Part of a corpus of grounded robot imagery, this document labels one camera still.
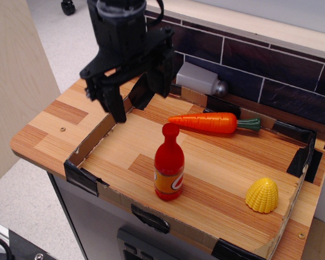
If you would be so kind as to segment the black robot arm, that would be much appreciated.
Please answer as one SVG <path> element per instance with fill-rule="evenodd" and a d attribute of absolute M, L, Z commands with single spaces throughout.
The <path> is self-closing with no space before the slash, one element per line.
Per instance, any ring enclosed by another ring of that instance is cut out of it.
<path fill-rule="evenodd" d="M 174 30 L 158 28 L 164 18 L 164 4 L 158 1 L 159 16 L 148 22 L 146 1 L 88 1 L 89 14 L 99 51 L 80 76 L 86 93 L 98 100 L 118 123 L 126 121 L 120 86 L 140 77 L 132 98 L 143 110 L 155 94 L 167 97 L 173 79 Z"/>

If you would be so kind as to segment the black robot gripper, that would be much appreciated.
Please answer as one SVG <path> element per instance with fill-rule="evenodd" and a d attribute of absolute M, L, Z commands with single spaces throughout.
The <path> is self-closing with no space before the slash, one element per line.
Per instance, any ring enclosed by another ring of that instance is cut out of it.
<path fill-rule="evenodd" d="M 119 86 L 146 74 L 149 89 L 167 97 L 173 79 L 174 29 L 170 26 L 148 30 L 145 7 L 107 9 L 89 7 L 99 51 L 80 72 L 86 93 L 99 100 L 115 122 L 126 122 Z"/>

